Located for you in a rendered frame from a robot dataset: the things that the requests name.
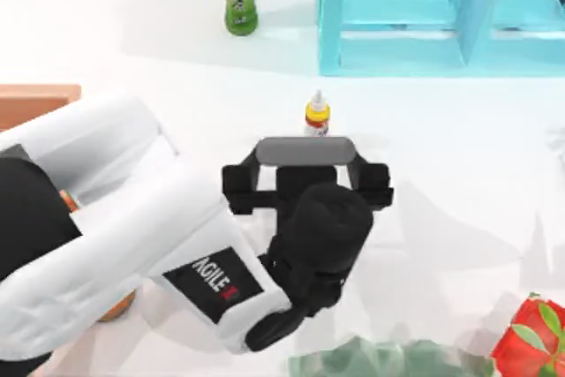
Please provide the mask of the pale grey rounded box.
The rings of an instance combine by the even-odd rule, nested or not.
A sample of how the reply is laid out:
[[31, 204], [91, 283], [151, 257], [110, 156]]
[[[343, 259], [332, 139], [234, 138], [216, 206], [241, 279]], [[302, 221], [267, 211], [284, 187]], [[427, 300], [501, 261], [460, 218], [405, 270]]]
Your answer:
[[267, 166], [334, 166], [352, 162], [357, 149], [346, 137], [267, 137], [255, 154]]

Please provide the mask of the small white yellow-capped bottle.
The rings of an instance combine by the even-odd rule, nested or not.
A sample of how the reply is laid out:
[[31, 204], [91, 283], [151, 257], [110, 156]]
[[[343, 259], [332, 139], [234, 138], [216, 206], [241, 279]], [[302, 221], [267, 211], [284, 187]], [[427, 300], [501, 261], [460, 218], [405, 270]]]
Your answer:
[[305, 106], [305, 136], [324, 137], [328, 134], [331, 109], [318, 90]]

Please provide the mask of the light blue rack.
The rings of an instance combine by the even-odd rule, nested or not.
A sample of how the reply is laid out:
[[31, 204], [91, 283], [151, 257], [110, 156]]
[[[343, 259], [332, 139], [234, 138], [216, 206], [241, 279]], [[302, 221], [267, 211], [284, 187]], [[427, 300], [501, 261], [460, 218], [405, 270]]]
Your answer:
[[317, 0], [327, 76], [565, 76], [565, 0]]

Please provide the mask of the green leafy plant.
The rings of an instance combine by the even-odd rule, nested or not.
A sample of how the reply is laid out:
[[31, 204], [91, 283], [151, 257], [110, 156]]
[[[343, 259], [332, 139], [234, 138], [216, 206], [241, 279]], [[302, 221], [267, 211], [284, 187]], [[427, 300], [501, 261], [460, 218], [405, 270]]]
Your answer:
[[501, 377], [490, 358], [429, 340], [372, 343], [354, 336], [288, 362], [290, 377]]

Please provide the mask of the shallow salmon-coloured box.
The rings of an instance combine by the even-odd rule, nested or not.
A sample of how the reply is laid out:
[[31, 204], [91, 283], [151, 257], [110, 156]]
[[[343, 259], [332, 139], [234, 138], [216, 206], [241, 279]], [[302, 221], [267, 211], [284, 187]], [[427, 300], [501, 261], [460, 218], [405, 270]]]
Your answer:
[[0, 84], [0, 132], [77, 101], [79, 84]]

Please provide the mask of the red flower plant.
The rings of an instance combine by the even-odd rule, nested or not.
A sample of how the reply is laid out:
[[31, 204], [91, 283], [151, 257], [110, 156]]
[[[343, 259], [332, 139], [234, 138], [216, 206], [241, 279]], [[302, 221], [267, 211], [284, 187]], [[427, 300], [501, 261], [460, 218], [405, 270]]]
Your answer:
[[530, 293], [493, 348], [485, 377], [565, 377], [565, 307]]

